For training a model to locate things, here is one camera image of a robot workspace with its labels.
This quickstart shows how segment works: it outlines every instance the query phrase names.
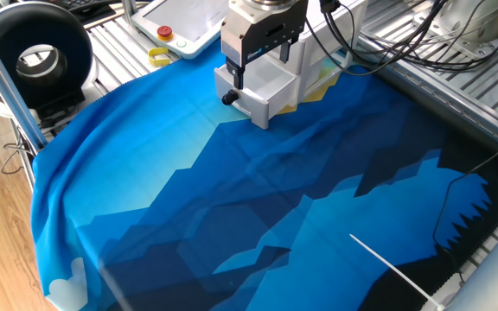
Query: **metal grating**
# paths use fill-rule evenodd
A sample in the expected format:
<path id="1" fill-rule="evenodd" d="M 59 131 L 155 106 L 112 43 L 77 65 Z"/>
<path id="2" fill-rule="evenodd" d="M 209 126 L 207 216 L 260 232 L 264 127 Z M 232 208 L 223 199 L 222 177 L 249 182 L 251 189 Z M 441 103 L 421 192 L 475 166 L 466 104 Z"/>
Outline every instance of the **metal grating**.
<path id="1" fill-rule="evenodd" d="M 135 78 L 161 68 L 151 65 L 147 59 L 149 50 L 157 45 L 137 32 L 122 17 L 92 26 L 87 33 L 92 41 L 94 59 L 99 69 L 97 79 L 93 83 L 94 87 L 85 90 L 86 101 L 79 104 L 73 115 L 51 128 L 42 129 L 48 141 L 64 130 L 75 115 L 92 102 Z M 168 53 L 167 56 L 171 62 L 180 60 L 174 53 Z"/>
<path id="2" fill-rule="evenodd" d="M 363 31 L 386 40 L 400 41 L 416 29 L 413 17 L 430 8 L 429 0 L 369 0 Z M 361 41 L 361 45 L 368 50 L 378 49 L 370 40 Z M 445 42 L 424 45 L 418 54 L 436 60 L 447 47 Z M 452 48 L 442 60 L 462 62 L 471 59 Z M 428 93 L 444 98 L 442 101 L 451 108 L 455 108 L 453 104 L 458 102 L 460 108 L 457 112 L 468 114 L 466 117 L 476 125 L 498 136 L 498 52 L 484 65 L 464 73 L 433 71 L 404 61 L 392 69 L 407 78 L 416 78 L 417 81 L 413 81 L 415 85 L 428 85 Z"/>

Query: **vertical pole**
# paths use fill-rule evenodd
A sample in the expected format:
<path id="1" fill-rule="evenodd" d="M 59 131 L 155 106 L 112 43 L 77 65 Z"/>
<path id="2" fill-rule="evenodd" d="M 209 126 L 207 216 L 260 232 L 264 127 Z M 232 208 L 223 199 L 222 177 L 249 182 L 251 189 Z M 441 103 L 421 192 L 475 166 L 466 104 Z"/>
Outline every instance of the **vertical pole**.
<path id="1" fill-rule="evenodd" d="M 136 0 L 122 0 L 122 7 L 124 8 L 124 19 L 132 25 L 131 17 L 137 13 Z"/>
<path id="2" fill-rule="evenodd" d="M 5 70 L 3 63 L 0 60 L 0 96 L 3 102 L 7 104 L 11 112 L 16 118 L 16 121 L 22 127 L 26 138 L 32 144 L 35 152 L 37 153 L 43 148 L 47 141 L 42 134 L 42 131 L 35 122 L 28 107 L 24 103 L 21 94 L 16 89 L 13 80 L 10 78 L 9 73 Z"/>

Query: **robotic arm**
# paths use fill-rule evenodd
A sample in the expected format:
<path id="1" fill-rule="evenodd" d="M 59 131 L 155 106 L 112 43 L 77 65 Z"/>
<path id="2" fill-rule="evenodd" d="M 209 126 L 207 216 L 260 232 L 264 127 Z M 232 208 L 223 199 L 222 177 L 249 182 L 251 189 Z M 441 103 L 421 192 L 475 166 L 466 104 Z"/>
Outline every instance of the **robotic arm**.
<path id="1" fill-rule="evenodd" d="M 346 38 L 360 33 L 367 0 L 342 0 L 354 15 L 338 10 L 335 0 L 234 0 L 221 27 L 226 65 L 216 68 L 217 94 L 225 105 L 244 112 L 262 129 L 285 106 L 297 106 L 339 72 L 319 79 L 328 56 L 316 45 L 311 27 L 331 54 L 341 46 L 329 32 L 322 13 L 333 12 Z M 351 56 L 336 55 L 342 66 Z"/>

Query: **wire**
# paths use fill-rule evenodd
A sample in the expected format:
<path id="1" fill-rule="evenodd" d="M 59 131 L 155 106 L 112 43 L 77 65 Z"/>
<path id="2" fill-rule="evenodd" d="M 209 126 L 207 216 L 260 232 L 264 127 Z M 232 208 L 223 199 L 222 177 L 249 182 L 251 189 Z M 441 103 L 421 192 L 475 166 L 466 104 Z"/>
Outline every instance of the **wire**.
<path id="1" fill-rule="evenodd" d="M 498 8 L 492 10 L 491 12 L 487 13 L 486 15 L 482 16 L 482 17 L 478 17 L 476 18 L 474 21 L 472 21 L 470 23 L 473 24 L 473 23 L 476 23 L 476 22 L 480 22 L 480 20 L 482 20 L 483 18 L 485 18 L 486 16 L 490 16 L 490 15 L 493 15 L 491 18 L 489 18 L 487 21 L 483 22 L 480 26 L 472 29 L 472 30 L 469 30 L 468 32 L 464 33 L 463 35 L 469 35 L 475 31 L 477 31 L 478 29 L 481 29 L 483 27 L 483 25 L 485 23 L 489 23 L 491 21 L 493 21 L 495 18 L 498 17 L 498 15 L 494 15 L 493 13 L 497 12 L 498 11 Z M 455 36 L 453 34 L 461 31 L 464 29 L 465 26 L 462 26 L 458 29 L 455 29 L 455 30 L 452 30 L 450 32 L 448 32 L 447 34 L 445 35 L 434 35 L 432 37 L 429 37 L 429 38 L 426 38 L 424 39 L 425 42 L 420 42 L 419 46 L 422 47 L 424 45 L 433 45 L 433 44 L 438 44 L 438 43 L 443 43 L 443 42 L 447 42 L 447 41 L 451 41 L 451 40 L 454 40 Z M 387 39 L 384 39 L 384 38 L 381 38 L 377 35 L 374 35 L 374 34 L 370 34 L 368 32 L 366 32 L 365 30 L 362 30 L 362 35 L 370 40 L 374 40 L 374 41 L 380 41 L 380 42 L 384 42 L 384 43 L 387 43 L 387 44 L 397 44 L 398 42 L 397 41 L 390 41 L 390 40 L 387 40 Z"/>
<path id="2" fill-rule="evenodd" d="M 378 54 L 378 53 L 396 52 L 395 55 L 392 58 L 390 58 L 386 63 L 382 63 L 382 61 L 386 58 L 385 54 L 382 57 L 382 60 L 376 64 L 374 64 L 373 62 L 371 62 L 369 60 L 362 58 L 345 41 L 345 39 L 343 38 L 343 35 L 341 34 L 339 29 L 337 28 L 337 25 L 335 24 L 334 18 L 332 17 L 331 13 L 325 14 L 324 16 L 325 16 L 326 23 L 328 24 L 328 27 L 329 27 L 332 35 L 340 43 L 340 45 L 342 45 L 344 48 L 346 48 L 348 50 L 348 52 L 354 56 L 355 61 L 357 63 L 359 63 L 360 65 L 363 65 L 365 67 L 381 65 L 380 68 L 382 68 L 390 63 L 404 59 L 410 53 L 416 53 L 414 50 L 416 49 L 418 44 L 424 39 L 429 27 L 431 26 L 431 23 L 433 22 L 433 19 L 435 18 L 435 16 L 439 13 L 439 11 L 443 8 L 443 6 L 446 3 L 447 3 L 447 0 L 437 0 L 433 5 L 430 14 L 425 18 L 424 22 L 422 22 L 420 24 L 420 26 L 416 29 L 416 31 L 414 31 L 414 33 L 411 36 L 409 36 L 406 41 L 401 41 L 400 43 L 394 45 L 393 47 L 384 48 L 384 49 L 379 50 L 379 51 L 364 52 L 364 54 Z M 418 37 L 418 39 L 415 42 L 412 42 L 412 40 L 416 37 Z"/>
<path id="3" fill-rule="evenodd" d="M 12 175 L 12 174 L 16 174 L 18 172 L 21 171 L 21 169 L 23 169 L 24 167 L 21 165 L 17 170 L 15 171 L 12 171 L 12 172 L 7 172 L 5 171 L 5 167 L 7 166 L 7 164 L 9 163 L 10 159 L 13 158 L 13 156 L 15 156 L 17 153 L 19 152 L 26 152 L 32 156 L 35 156 L 34 153 L 28 149 L 25 149 L 25 146 L 24 146 L 24 141 L 22 140 L 22 136 L 19 136 L 18 137 L 18 141 L 16 143 L 6 143 L 4 146 L 3 146 L 3 149 L 6 149 L 6 150 L 14 150 L 15 152 L 13 152 L 12 154 L 10 154 L 8 157 L 7 157 L 7 160 L 5 160 L 5 162 L 3 163 L 3 165 L 1 166 L 1 173 L 3 173 L 4 175 Z"/>
<path id="4" fill-rule="evenodd" d="M 106 6 L 107 4 L 115 4 L 115 3 L 120 3 L 120 0 L 103 0 L 96 3 L 88 3 L 75 8 L 71 8 L 68 11 L 73 14 L 78 14 L 86 10 L 99 9 L 103 6 Z"/>
<path id="5" fill-rule="evenodd" d="M 351 15 L 351 26 L 353 27 L 353 34 L 351 35 L 351 47 L 354 48 L 354 45 L 353 45 L 353 40 L 354 40 L 354 16 L 353 16 L 353 11 L 347 5 L 345 5 L 345 4 L 341 3 L 341 2 L 338 2 L 338 3 L 343 8 L 345 8 L 345 10 L 347 10 L 349 12 L 349 14 Z"/>
<path id="6" fill-rule="evenodd" d="M 437 234 L 437 229 L 439 228 L 439 223 L 441 222 L 441 218 L 443 217 L 443 213 L 445 211 L 445 208 L 447 207 L 447 201 L 449 200 L 449 194 L 450 194 L 450 190 L 451 188 L 453 187 L 453 185 L 457 182 L 457 181 L 461 181 L 463 180 L 464 178 L 468 177 L 469 175 L 472 175 L 474 174 L 478 169 L 484 167 L 486 164 L 488 164 L 489 162 L 493 161 L 496 157 L 498 156 L 498 151 L 492 155 L 489 159 L 485 160 L 484 162 L 482 162 L 481 164 L 477 165 L 476 167 L 472 168 L 470 171 L 468 171 L 466 174 L 454 179 L 453 181 L 451 181 L 449 183 L 449 186 L 447 187 L 447 192 L 445 193 L 445 199 L 444 199 L 444 202 L 443 202 L 443 205 L 441 206 L 441 211 L 439 212 L 439 216 L 437 217 L 437 222 L 436 222 L 436 226 L 434 227 L 433 229 L 433 241 L 435 242 L 435 244 L 440 247 L 443 251 L 447 252 L 451 258 L 451 260 L 453 261 L 453 264 L 455 264 L 455 269 L 458 271 L 458 274 L 461 278 L 461 280 L 464 282 L 464 279 L 463 279 L 463 274 L 462 272 L 460 271 L 460 269 L 458 268 L 458 265 L 457 265 L 457 261 L 455 260 L 455 258 L 453 257 L 453 255 L 450 253 L 449 250 L 447 250 L 445 247 L 443 247 L 438 241 L 437 241 L 437 238 L 436 238 L 436 234 Z"/>
<path id="7" fill-rule="evenodd" d="M 373 63 L 369 60 L 366 60 L 364 58 L 362 58 L 360 55 L 358 55 L 347 43 L 347 41 L 345 41 L 345 39 L 343 38 L 341 32 L 339 31 L 339 29 L 337 28 L 337 26 L 335 25 L 334 23 L 334 18 L 332 17 L 332 15 L 330 13 L 328 14 L 324 14 L 324 18 L 326 20 L 326 23 L 328 24 L 328 27 L 329 27 L 329 30 L 330 32 L 332 33 L 332 35 L 335 37 L 335 39 L 343 46 L 345 47 L 347 50 L 348 50 L 348 53 L 351 53 L 357 60 L 360 60 L 361 62 L 364 62 L 366 65 L 363 65 L 363 66 L 367 66 L 367 67 L 370 67 L 370 66 L 379 66 L 377 68 L 375 68 L 374 70 L 372 71 L 369 71 L 368 73 L 353 73 L 351 71 L 349 71 L 347 68 L 341 66 L 337 60 L 335 60 L 331 55 L 330 53 L 328 52 L 328 50 L 323 46 L 322 42 L 320 41 L 320 39 L 318 39 L 318 36 L 316 35 L 314 29 L 310 26 L 310 22 L 309 22 L 309 19 L 305 18 L 305 22 L 307 24 L 307 27 L 309 28 L 309 31 L 310 33 L 312 34 L 312 36 L 315 38 L 316 40 L 316 43 L 318 43 L 318 46 L 320 47 L 320 49 L 332 60 L 332 62 L 344 73 L 347 73 L 347 74 L 350 74 L 350 75 L 354 75 L 354 76 L 367 76 L 367 75 L 370 75 L 370 74 L 374 74 L 374 73 L 377 73 L 380 69 L 383 69 L 384 67 L 388 66 L 389 64 L 399 60 L 399 59 L 402 59 L 403 57 L 407 56 L 414 48 L 416 48 L 416 46 L 422 41 L 422 39 L 424 39 L 425 35 L 427 34 L 427 30 L 428 28 L 430 27 L 431 25 L 431 22 L 433 21 L 433 18 L 437 15 L 437 13 L 441 10 L 441 8 L 443 7 L 443 5 L 445 5 L 447 3 L 447 0 L 436 0 L 436 2 L 434 3 L 433 5 L 433 8 L 430 12 L 430 14 L 425 18 L 425 21 L 418 27 L 418 29 L 416 29 L 416 31 L 414 32 L 415 36 L 413 37 L 410 37 L 409 40 L 407 42 L 401 42 L 399 44 L 399 46 L 402 46 L 401 49 L 397 50 L 396 51 L 396 54 L 390 58 L 388 61 L 386 61 L 385 63 L 381 63 L 385 58 L 386 58 L 386 55 L 385 54 L 383 56 L 383 58 L 380 60 L 380 62 L 378 63 Z M 412 46 L 409 47 L 409 45 L 411 44 L 411 41 L 412 39 L 414 39 L 416 36 L 418 36 L 418 39 L 417 41 L 415 41 Z"/>

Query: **black cable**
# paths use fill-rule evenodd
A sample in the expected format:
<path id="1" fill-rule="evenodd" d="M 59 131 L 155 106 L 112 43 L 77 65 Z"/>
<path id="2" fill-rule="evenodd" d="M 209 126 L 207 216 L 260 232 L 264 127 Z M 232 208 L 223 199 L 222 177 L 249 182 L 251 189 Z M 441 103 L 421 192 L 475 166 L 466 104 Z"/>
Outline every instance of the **black cable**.
<path id="1" fill-rule="evenodd" d="M 452 68 L 452 67 L 444 67 L 444 66 L 438 66 L 440 64 L 439 62 L 434 62 L 430 60 L 422 60 L 419 59 L 419 65 L 425 66 L 425 67 L 430 67 L 434 69 L 441 69 L 447 72 L 462 72 L 470 69 L 477 68 L 481 65 L 483 65 L 485 62 L 490 60 L 495 54 L 498 52 L 498 45 L 497 47 L 487 56 L 482 57 L 481 59 L 478 60 L 470 60 L 467 62 L 461 62 L 461 63 L 447 63 L 444 64 L 444 66 L 461 66 L 460 68 Z M 409 60 L 412 63 L 417 63 L 416 60 Z"/>
<path id="2" fill-rule="evenodd" d="M 378 46 L 384 48 L 384 46 L 381 43 L 378 43 L 377 41 L 374 41 Z M 481 59 L 478 60 L 470 60 L 467 62 L 458 62 L 458 63 L 449 63 L 449 62 L 440 62 L 440 61 L 431 61 L 431 60 L 424 60 L 418 56 L 418 54 L 413 51 L 414 55 L 407 55 L 405 57 L 405 60 L 408 62 L 411 62 L 415 65 L 419 65 L 422 67 L 428 67 L 430 69 L 435 69 L 435 70 L 440 70 L 440 71 L 445 71 L 445 72 L 454 72 L 454 73 L 459 73 L 467 70 L 474 69 L 476 67 L 481 66 L 488 60 L 490 60 L 495 54 L 498 52 L 498 46 L 490 53 L 489 55 L 482 57 Z"/>
<path id="3" fill-rule="evenodd" d="M 345 4 L 339 2 L 339 5 L 341 5 L 343 8 L 345 8 L 345 10 L 347 10 L 349 12 L 349 14 L 351 15 L 351 26 L 353 26 L 353 34 L 351 35 L 351 47 L 354 48 L 354 45 L 353 45 L 353 40 L 354 40 L 354 16 L 353 16 L 353 11 Z"/>
<path id="4" fill-rule="evenodd" d="M 482 162 L 481 164 L 477 165 L 476 167 L 472 168 L 470 171 L 468 171 L 466 174 L 454 179 L 453 181 L 451 181 L 449 183 L 449 186 L 447 187 L 447 192 L 445 193 L 445 199 L 444 199 L 444 202 L 443 202 L 443 205 L 441 206 L 441 211 L 439 212 L 439 216 L 437 217 L 437 222 L 436 222 L 436 226 L 434 227 L 433 229 L 433 241 L 435 242 L 435 244 L 440 247 L 443 251 L 447 252 L 453 262 L 453 264 L 455 264 L 455 270 L 458 272 L 458 275 L 460 276 L 461 280 L 464 282 L 464 279 L 463 279 L 463 274 L 462 272 L 460 271 L 458 265 L 457 265 L 457 261 L 456 259 L 454 258 L 454 256 L 450 253 L 449 250 L 447 250 L 446 248 L 444 248 L 438 241 L 437 241 L 437 238 L 436 238 L 436 233 L 437 233 L 437 229 L 439 227 L 439 223 L 441 222 L 441 218 L 443 217 L 443 213 L 445 211 L 445 208 L 447 207 L 447 201 L 449 200 L 449 193 L 450 193 L 450 189 L 453 187 L 453 185 L 457 182 L 457 181 L 460 181 L 466 177 L 468 177 L 469 175 L 472 175 L 474 174 L 478 169 L 482 168 L 483 166 L 485 166 L 486 164 L 488 164 L 489 162 L 493 161 L 496 157 L 498 156 L 498 151 L 492 155 L 489 159 L 485 160 L 484 162 Z"/>
<path id="5" fill-rule="evenodd" d="M 120 2 L 121 2 L 120 0 L 103 0 L 96 3 L 88 3 L 81 6 L 77 6 L 75 8 L 69 9 L 68 11 L 73 14 L 78 14 L 86 10 L 99 9 L 103 6 L 106 6 L 107 4 L 115 4 Z"/>
<path id="6" fill-rule="evenodd" d="M 351 53 L 355 57 L 355 62 L 359 63 L 362 66 L 369 67 L 369 66 L 377 66 L 377 65 L 382 65 L 383 67 L 386 66 L 386 64 L 393 63 L 395 61 L 401 60 L 405 57 L 407 57 L 410 53 L 414 52 L 417 46 L 419 46 L 420 42 L 424 39 L 425 35 L 427 34 L 427 31 L 429 27 L 431 26 L 431 23 L 433 22 L 433 19 L 435 16 L 440 12 L 442 7 L 447 3 L 447 0 L 437 0 L 434 3 L 434 6 L 430 12 L 430 14 L 425 18 L 424 22 L 420 24 L 420 26 L 416 29 L 416 31 L 413 33 L 413 35 L 409 36 L 406 41 L 401 41 L 398 44 L 395 44 L 394 46 L 390 48 L 384 48 L 381 51 L 374 51 L 372 53 L 367 53 L 367 54 L 377 54 L 377 53 L 382 53 L 382 52 L 392 52 L 397 50 L 399 46 L 403 46 L 401 49 L 397 50 L 397 53 L 386 63 L 381 63 L 383 59 L 386 58 L 386 55 L 382 57 L 382 60 L 376 64 L 373 62 L 366 60 L 362 58 L 357 52 L 355 52 L 345 41 L 343 38 L 341 32 L 337 28 L 337 25 L 335 25 L 334 18 L 332 17 L 331 13 L 324 14 L 324 17 L 326 19 L 326 23 L 328 24 L 328 27 L 330 29 L 330 32 L 332 35 L 336 38 L 336 40 L 342 45 L 344 48 L 348 50 L 349 53 Z"/>
<path id="7" fill-rule="evenodd" d="M 425 22 L 423 22 L 419 27 L 418 29 L 415 31 L 415 34 L 418 35 L 420 34 L 420 37 L 418 38 L 418 40 L 416 42 L 413 43 L 412 47 L 410 47 L 410 51 L 412 51 L 420 42 L 421 40 L 425 37 L 425 35 L 427 34 L 427 30 L 429 28 L 429 25 L 431 24 L 431 21 L 433 21 L 433 18 L 437 15 L 437 13 L 441 10 L 441 8 L 443 7 L 443 5 L 447 2 L 447 0 L 436 0 L 436 4 L 434 4 L 434 9 L 432 9 L 432 11 L 430 12 L 430 14 L 428 15 L 428 17 L 426 18 Z M 333 17 L 331 16 L 330 13 L 328 14 L 324 14 L 324 17 L 325 17 L 325 20 L 326 20 L 326 23 L 328 24 L 329 26 L 329 29 L 330 31 L 332 32 L 332 35 L 336 38 L 336 40 L 338 40 L 338 42 L 344 46 L 349 53 L 351 53 L 353 56 L 355 56 L 356 58 L 360 59 L 360 60 L 364 60 L 368 65 L 372 64 L 372 65 L 377 65 L 377 64 L 374 64 L 372 62 L 370 62 L 369 60 L 365 60 L 363 58 L 361 58 L 349 45 L 348 43 L 345 41 L 345 39 L 342 37 L 341 35 L 341 32 L 339 31 L 339 29 L 337 28 L 337 26 L 335 25 L 335 23 L 333 22 L 333 25 L 332 25 L 332 22 L 330 22 L 330 19 L 333 21 Z M 309 28 L 309 31 L 310 33 L 312 34 L 312 36 L 315 38 L 316 40 L 316 43 L 318 43 L 318 46 L 320 46 L 320 48 L 322 49 L 322 51 L 332 60 L 332 62 L 344 73 L 347 73 L 347 74 L 350 74 L 350 75 L 354 75 L 354 76 L 367 76 L 367 75 L 370 75 L 370 74 L 373 74 L 373 73 L 376 73 L 378 72 L 380 69 L 383 69 L 384 67 L 386 67 L 387 65 L 389 65 L 390 63 L 392 62 L 395 62 L 396 60 L 399 59 L 399 56 L 401 54 L 409 54 L 410 51 L 407 51 L 407 52 L 404 52 L 404 49 L 405 48 L 402 48 L 400 49 L 399 51 L 397 51 L 397 53 L 390 59 L 388 60 L 387 62 L 381 64 L 378 68 L 375 68 L 374 70 L 368 72 L 368 73 L 353 73 L 353 72 L 350 72 L 349 70 L 347 70 L 347 68 L 344 68 L 343 66 L 341 66 L 337 60 L 335 60 L 328 52 L 328 50 L 326 50 L 326 48 L 323 46 L 322 42 L 320 41 L 320 39 L 318 39 L 318 36 L 316 35 L 316 33 L 314 32 L 314 29 L 310 26 L 310 22 L 309 22 L 309 19 L 305 18 L 305 22 L 307 24 L 307 27 Z M 406 43 L 406 45 L 408 46 L 410 44 L 410 42 L 412 41 L 412 39 L 414 39 L 414 37 L 410 38 L 410 40 Z"/>

